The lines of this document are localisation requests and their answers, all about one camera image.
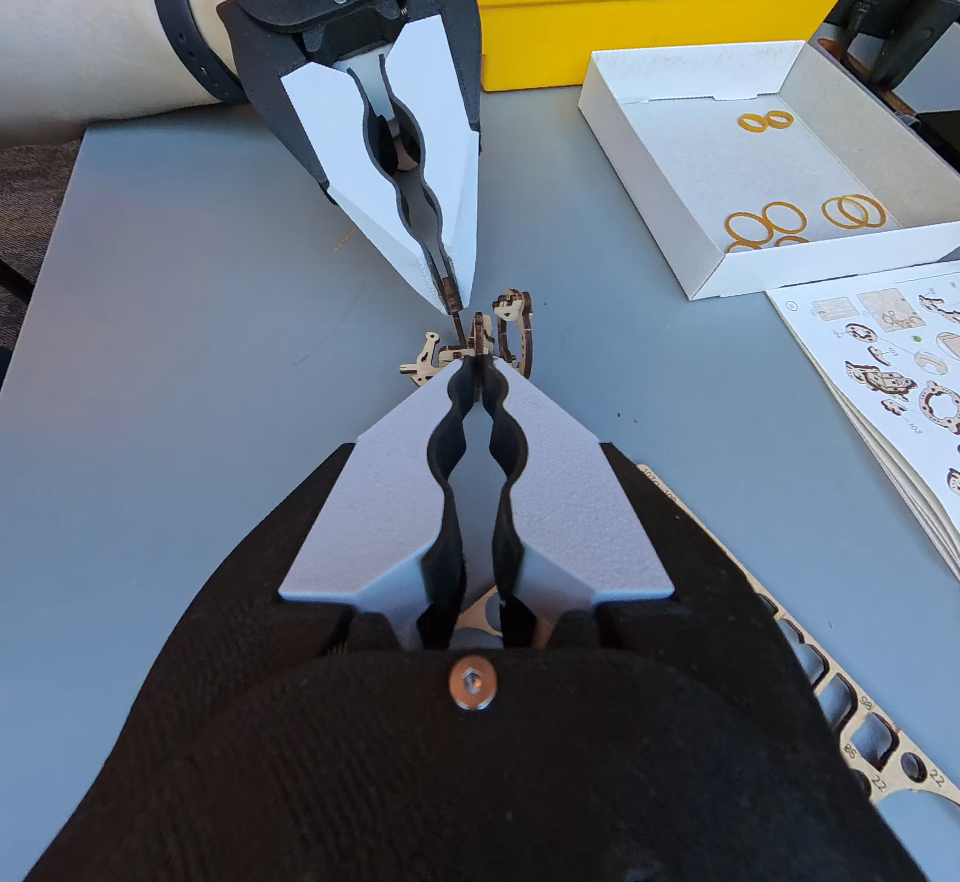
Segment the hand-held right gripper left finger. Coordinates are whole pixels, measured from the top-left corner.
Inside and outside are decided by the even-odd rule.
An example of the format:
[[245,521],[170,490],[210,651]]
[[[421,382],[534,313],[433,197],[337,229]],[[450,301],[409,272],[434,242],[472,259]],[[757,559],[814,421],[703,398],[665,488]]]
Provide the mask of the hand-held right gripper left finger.
[[454,362],[361,435],[279,593],[378,612],[406,649],[445,649],[466,589],[450,474],[474,360]]

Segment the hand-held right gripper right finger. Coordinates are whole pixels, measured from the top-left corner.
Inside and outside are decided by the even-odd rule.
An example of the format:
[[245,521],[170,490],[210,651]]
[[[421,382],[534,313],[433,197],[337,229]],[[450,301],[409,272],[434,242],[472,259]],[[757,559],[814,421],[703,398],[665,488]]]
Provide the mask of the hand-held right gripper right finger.
[[492,539],[504,644],[528,646],[538,620],[674,591],[601,444],[528,379],[485,364],[489,451],[507,480]]

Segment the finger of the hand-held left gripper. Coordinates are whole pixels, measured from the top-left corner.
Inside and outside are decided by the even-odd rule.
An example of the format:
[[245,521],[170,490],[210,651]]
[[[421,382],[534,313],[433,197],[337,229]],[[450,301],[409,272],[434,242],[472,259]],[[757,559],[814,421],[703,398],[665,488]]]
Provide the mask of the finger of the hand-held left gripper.
[[439,242],[459,297],[470,304],[477,245],[479,133],[470,126],[446,27],[439,14],[409,21],[387,54],[391,100],[415,124],[421,174],[438,205]]
[[368,124],[377,119],[357,79],[308,61],[281,81],[325,170],[330,197],[412,288],[447,313],[424,249],[402,217],[399,188],[374,155]]

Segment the small wooden model part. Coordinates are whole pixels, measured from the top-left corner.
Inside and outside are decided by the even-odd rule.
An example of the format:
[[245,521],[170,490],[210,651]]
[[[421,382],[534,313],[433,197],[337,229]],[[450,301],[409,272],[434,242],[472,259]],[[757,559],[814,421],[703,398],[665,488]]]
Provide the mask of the small wooden model part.
[[464,333],[460,318],[460,313],[463,311],[464,305],[462,303],[456,282],[451,276],[443,277],[440,282],[442,283],[442,293],[447,312],[449,313],[455,325],[458,336],[458,344],[460,346],[465,346],[467,344],[467,337]]

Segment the wooden model subassembly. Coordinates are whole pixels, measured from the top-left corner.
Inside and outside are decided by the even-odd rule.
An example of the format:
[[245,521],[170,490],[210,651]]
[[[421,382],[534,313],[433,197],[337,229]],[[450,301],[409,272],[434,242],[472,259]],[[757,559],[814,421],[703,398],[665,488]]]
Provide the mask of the wooden model subassembly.
[[[477,354],[497,355],[525,378],[530,377],[533,365],[532,301],[526,291],[508,289],[491,305],[496,326],[488,314],[476,313],[464,341],[455,346],[440,347],[439,334],[427,332],[425,342],[414,362],[400,365],[400,374],[408,375],[418,387],[437,375],[447,365],[474,357]],[[508,324],[517,324],[521,340],[520,353],[511,352]]]

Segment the person's left forearm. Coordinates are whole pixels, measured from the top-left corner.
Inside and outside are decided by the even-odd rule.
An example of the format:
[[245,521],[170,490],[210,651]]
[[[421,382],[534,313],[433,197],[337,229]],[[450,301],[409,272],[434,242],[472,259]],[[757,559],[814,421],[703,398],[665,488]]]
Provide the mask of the person's left forearm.
[[156,9],[154,0],[1,0],[2,148],[212,104]]

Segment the laser-cut plywood parts sheet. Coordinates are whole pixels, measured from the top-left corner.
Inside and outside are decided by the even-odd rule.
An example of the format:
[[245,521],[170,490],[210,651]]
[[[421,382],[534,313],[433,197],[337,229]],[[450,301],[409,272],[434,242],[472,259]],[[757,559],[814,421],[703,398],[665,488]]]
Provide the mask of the laser-cut plywood parts sheet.
[[671,576],[664,600],[614,602],[603,643],[717,691],[780,741],[830,732],[872,804],[898,792],[958,805],[958,787],[647,466],[602,444]]

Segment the black wristband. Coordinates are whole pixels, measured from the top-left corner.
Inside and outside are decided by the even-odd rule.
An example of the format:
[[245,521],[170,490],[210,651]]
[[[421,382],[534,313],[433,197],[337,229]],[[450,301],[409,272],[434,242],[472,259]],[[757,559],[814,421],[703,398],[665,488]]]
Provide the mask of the black wristband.
[[218,101],[232,105],[248,101],[237,76],[203,38],[189,0],[154,0],[163,31],[181,63]]

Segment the white cardboard box tray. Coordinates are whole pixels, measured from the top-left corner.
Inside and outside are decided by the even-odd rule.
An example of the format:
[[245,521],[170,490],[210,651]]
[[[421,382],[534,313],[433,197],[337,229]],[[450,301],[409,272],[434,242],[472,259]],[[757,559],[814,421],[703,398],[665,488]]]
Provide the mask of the white cardboard box tray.
[[[596,51],[580,109],[692,299],[934,262],[959,244],[958,173],[821,48],[802,40]],[[745,112],[790,111],[745,132]],[[841,231],[829,197],[863,193],[881,229]],[[805,244],[726,254],[724,223],[783,200]]]

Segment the group of yellow rubber bands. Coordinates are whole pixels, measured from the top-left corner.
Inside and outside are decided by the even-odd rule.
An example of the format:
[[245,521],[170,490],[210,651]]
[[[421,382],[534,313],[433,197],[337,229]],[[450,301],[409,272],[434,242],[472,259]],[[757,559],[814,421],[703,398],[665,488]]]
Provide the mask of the group of yellow rubber bands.
[[[788,110],[774,108],[765,113],[745,112],[737,119],[740,129],[752,134],[785,131],[795,125],[795,116]],[[877,199],[863,193],[847,193],[829,197],[820,204],[821,215],[841,231],[881,229],[887,226],[889,213]],[[757,252],[810,240],[810,217],[798,205],[774,200],[758,212],[735,211],[726,217],[728,237],[725,253]]]

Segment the illustrated instruction booklet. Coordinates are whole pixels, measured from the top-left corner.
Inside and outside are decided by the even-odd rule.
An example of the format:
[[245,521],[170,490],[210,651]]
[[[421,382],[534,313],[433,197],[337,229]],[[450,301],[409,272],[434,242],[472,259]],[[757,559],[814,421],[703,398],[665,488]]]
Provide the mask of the illustrated instruction booklet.
[[959,575],[959,262],[767,292]]

